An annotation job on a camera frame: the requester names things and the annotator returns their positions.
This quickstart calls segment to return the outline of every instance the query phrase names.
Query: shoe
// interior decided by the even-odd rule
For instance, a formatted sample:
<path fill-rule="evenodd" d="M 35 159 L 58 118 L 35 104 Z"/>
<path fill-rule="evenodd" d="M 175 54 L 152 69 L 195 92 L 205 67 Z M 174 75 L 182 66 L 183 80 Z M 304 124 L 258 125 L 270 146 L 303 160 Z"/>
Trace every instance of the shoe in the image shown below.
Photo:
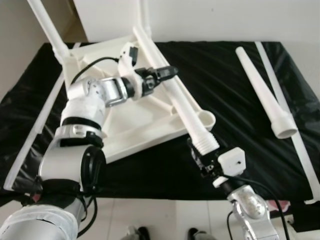
<path fill-rule="evenodd" d="M 195 234 L 199 232 L 198 229 L 196 229 L 195 227 L 193 228 L 190 228 L 189 231 L 188 231 L 188 237 L 187 237 L 187 240 L 195 240 Z"/>
<path fill-rule="evenodd" d="M 145 226 L 141 226 L 138 228 L 138 232 L 140 235 L 140 239 L 139 240 L 150 240 L 150 235 L 149 235 L 149 231 Z"/>

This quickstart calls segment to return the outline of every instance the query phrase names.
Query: black cloth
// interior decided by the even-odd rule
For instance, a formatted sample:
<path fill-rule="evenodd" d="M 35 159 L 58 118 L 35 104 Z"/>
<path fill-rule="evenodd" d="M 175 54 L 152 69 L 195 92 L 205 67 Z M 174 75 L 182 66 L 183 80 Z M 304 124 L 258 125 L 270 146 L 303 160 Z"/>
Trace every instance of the black cloth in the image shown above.
<path fill-rule="evenodd" d="M 277 139 L 270 121 L 246 76 L 235 49 L 243 46 L 271 88 L 253 42 L 161 42 L 160 51 L 189 92 L 216 117 L 212 132 L 219 142 L 240 147 L 246 154 L 243 177 L 269 187 L 281 200 L 312 198 L 306 175 L 291 139 Z M 320 178 L 320 103 L 290 55 L 278 42 L 264 42 L 275 74 Z M 42 46 L 16 86 L 0 104 L 0 184 L 36 120 L 61 67 L 51 46 Z M 17 192 L 30 192 L 39 163 L 60 122 L 67 98 L 62 87 L 49 118 L 38 135 L 14 183 Z M 202 179 L 187 147 L 187 135 L 108 164 L 99 176 L 100 197 L 175 200 L 219 200 L 224 194 Z M 264 198 L 271 196 L 256 189 Z"/>
<path fill-rule="evenodd" d="M 320 229 L 320 201 L 311 205 L 292 202 L 290 207 L 294 219 L 292 226 L 297 233 Z"/>

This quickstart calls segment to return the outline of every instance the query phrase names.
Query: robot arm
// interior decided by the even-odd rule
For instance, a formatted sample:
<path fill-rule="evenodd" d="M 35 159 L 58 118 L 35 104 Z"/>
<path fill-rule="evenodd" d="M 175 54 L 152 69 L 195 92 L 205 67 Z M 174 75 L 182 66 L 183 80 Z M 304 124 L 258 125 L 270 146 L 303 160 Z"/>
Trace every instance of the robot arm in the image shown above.
<path fill-rule="evenodd" d="M 106 164 L 101 149 L 106 108 L 147 96 L 178 73 L 173 66 L 133 69 L 137 49 L 130 43 L 125 49 L 119 60 L 121 76 L 86 77 L 67 90 L 60 126 L 38 171 L 40 200 L 7 218 L 1 239 L 76 239 L 86 202 L 97 192 L 98 173 Z"/>
<path fill-rule="evenodd" d="M 102 126 L 106 108 L 125 103 L 129 98 L 152 94 L 162 81 L 173 78 L 173 66 L 134 69 L 137 48 L 128 43 L 119 60 L 121 76 L 96 79 L 86 77 L 67 90 L 68 102 L 60 127 L 46 151 L 38 172 L 44 190 L 58 186 L 80 186 L 83 193 L 96 190 L 97 176 L 106 164 L 101 150 Z"/>
<path fill-rule="evenodd" d="M 238 176 L 246 169 L 245 152 L 239 148 L 218 149 L 202 156 L 188 140 L 191 155 L 202 177 L 213 177 L 213 186 L 221 188 L 232 203 L 232 212 L 241 224 L 246 240 L 279 240 L 266 201 L 252 187 L 227 176 Z"/>

